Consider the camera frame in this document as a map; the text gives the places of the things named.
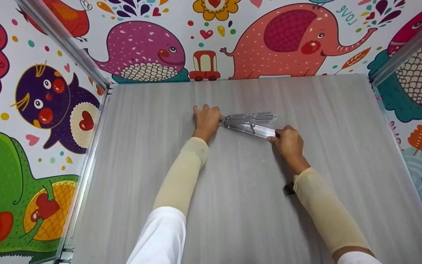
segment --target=metal corner profile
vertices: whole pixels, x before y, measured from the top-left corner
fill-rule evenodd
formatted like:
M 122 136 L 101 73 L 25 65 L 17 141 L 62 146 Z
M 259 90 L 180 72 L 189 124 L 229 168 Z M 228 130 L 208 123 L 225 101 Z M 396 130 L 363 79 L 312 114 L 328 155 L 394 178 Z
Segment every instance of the metal corner profile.
M 419 31 L 414 37 L 412 37 L 407 43 L 405 43 L 405 45 L 398 52 L 392 55 L 392 57 L 369 78 L 371 84 L 373 86 L 379 85 L 421 48 L 422 30 Z
M 15 0 L 15 2 L 77 63 L 81 70 L 89 75 L 104 91 L 108 90 L 110 83 L 100 74 L 87 54 L 72 41 L 71 34 L 42 0 Z

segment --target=orange bird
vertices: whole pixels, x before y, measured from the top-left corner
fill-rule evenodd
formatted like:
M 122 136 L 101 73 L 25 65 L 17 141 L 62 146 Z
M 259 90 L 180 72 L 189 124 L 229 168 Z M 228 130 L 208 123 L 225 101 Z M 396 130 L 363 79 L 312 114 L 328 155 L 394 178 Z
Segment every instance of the orange bird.
M 87 42 L 87 39 L 83 36 L 89 32 L 89 18 L 87 17 L 87 11 L 92 10 L 92 5 L 90 5 L 87 0 L 80 0 L 84 10 L 76 10 L 60 0 L 43 0 L 43 2 L 68 30 L 72 37 L 80 40 L 81 42 Z M 30 22 L 38 31 L 46 35 L 45 31 L 37 25 L 37 23 L 24 10 L 22 10 L 22 8 L 18 10 L 18 12 L 24 16 L 27 22 Z

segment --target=forearm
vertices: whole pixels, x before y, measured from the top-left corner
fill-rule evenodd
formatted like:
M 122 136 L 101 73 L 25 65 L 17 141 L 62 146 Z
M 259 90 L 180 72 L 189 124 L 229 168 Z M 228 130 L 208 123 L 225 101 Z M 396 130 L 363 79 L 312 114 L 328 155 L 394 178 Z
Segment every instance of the forearm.
M 153 209 L 170 206 L 186 216 L 201 167 L 206 163 L 209 147 L 204 140 L 192 137 L 180 151 L 156 196 Z
M 318 172 L 308 168 L 296 175 L 294 191 L 335 261 L 350 251 L 362 251 L 373 256 L 355 220 Z

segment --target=gray wood grain panel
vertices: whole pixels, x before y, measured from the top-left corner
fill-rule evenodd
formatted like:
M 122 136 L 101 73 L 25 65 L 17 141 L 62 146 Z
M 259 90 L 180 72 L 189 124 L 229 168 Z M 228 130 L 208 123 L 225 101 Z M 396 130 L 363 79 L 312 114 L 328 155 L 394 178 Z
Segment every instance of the gray wood grain panel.
M 422 206 L 364 75 L 117 87 L 102 131 L 75 263 L 124 263 L 193 131 L 192 106 L 272 111 L 357 220 L 378 258 L 422 263 Z M 271 144 L 220 128 L 187 220 L 185 264 L 332 263 Z

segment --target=hand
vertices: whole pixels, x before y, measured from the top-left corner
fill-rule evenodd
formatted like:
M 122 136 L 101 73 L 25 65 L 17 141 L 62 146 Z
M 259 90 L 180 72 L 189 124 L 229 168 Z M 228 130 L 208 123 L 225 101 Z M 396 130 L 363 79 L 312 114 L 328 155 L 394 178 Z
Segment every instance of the hand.
M 199 110 L 197 106 L 193 107 L 195 113 L 195 132 L 192 137 L 201 138 L 208 144 L 211 136 L 216 133 L 219 122 L 224 119 L 219 111 L 219 107 L 210 108 L 208 104 L 203 105 L 203 110 Z
M 276 129 L 277 137 L 267 137 L 266 140 L 275 144 L 280 154 L 286 159 L 289 168 L 296 174 L 301 174 L 305 169 L 310 168 L 307 160 L 302 154 L 304 140 L 300 137 L 299 131 L 290 125 L 284 129 Z

